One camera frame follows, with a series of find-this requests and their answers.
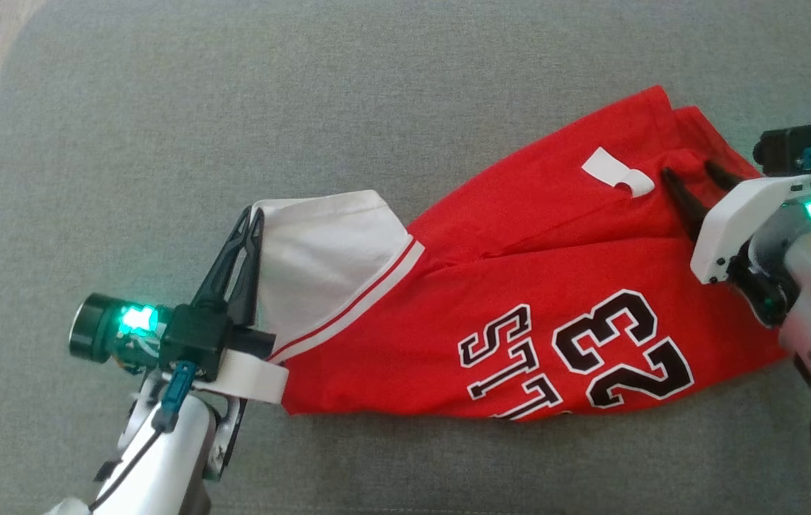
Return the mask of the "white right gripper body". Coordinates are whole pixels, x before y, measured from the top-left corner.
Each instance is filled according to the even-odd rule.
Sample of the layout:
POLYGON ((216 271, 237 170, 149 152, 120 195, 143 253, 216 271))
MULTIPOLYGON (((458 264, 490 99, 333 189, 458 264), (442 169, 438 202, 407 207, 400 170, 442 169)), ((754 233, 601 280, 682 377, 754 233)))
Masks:
POLYGON ((712 283, 728 278, 730 258, 786 202, 811 196, 811 174, 743 180, 707 212, 690 267, 697 280, 712 283))

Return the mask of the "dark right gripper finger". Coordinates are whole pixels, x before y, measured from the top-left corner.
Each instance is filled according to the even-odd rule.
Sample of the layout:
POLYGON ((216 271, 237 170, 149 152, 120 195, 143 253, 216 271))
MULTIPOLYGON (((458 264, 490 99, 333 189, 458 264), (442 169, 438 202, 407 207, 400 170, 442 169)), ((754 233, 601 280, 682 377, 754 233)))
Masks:
POLYGON ((739 174, 729 172, 729 170, 726 170, 725 167, 714 160, 706 160, 704 167, 707 178, 712 181, 717 189, 723 190, 723 192, 731 192, 745 180, 745 178, 739 176, 739 174))
POLYGON ((689 237, 692 242, 696 242, 697 239, 699 239, 699 234, 709 209, 703 205, 699 198, 690 192, 681 176, 670 169, 670 167, 664 167, 661 171, 661 179, 664 189, 666 189, 674 203, 674 208, 676 208, 684 231, 687 233, 687 237, 689 237))

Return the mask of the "large grey sofa seat cushion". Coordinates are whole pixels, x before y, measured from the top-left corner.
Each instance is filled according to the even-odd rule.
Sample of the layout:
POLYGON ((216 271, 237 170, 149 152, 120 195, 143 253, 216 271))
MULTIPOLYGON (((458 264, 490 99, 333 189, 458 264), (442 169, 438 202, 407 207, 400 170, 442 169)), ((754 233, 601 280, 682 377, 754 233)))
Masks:
MULTIPOLYGON (((659 84, 742 155, 811 123, 811 0, 53 0, 0 76, 0 515, 88 499, 141 379, 68 352, 92 291, 183 303, 246 205, 404 222, 659 84)), ((811 515, 791 364, 543 423, 254 403, 212 515, 811 515)))

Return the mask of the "red basketball jersey white sleeves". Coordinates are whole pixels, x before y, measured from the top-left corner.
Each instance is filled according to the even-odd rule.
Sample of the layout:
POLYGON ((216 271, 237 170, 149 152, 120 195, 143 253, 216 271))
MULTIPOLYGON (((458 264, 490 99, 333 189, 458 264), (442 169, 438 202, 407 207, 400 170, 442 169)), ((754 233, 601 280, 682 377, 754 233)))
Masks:
POLYGON ((785 358, 701 284, 661 173, 758 173, 653 86, 478 173, 403 224, 374 190, 262 200, 259 319, 291 414, 507 418, 654 408, 785 358))

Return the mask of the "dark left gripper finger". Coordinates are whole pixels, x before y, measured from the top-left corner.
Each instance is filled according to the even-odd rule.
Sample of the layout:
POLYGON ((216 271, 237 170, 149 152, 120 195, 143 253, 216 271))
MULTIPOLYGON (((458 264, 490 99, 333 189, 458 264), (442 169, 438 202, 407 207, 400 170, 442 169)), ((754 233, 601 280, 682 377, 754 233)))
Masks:
POLYGON ((251 206, 246 207, 238 217, 220 253, 213 261, 212 267, 206 274, 199 289, 193 297, 193 306, 210 310, 228 310, 228 300, 225 297, 227 287, 231 280, 237 258, 242 252, 243 232, 249 221, 251 206))
POLYGON ((227 313, 235 325, 243 327, 255 325, 264 230, 264 212, 261 209, 251 209, 249 221, 243 232, 241 247, 243 261, 228 300, 227 313))

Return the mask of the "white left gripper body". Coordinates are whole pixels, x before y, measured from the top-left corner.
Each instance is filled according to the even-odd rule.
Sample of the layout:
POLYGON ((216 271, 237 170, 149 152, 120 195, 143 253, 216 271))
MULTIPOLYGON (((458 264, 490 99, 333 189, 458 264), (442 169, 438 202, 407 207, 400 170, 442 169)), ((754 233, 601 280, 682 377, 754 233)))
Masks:
POLYGON ((268 361, 275 335, 251 327, 236 327, 222 353, 212 381, 196 379, 194 389, 241 400, 279 404, 288 370, 268 361))

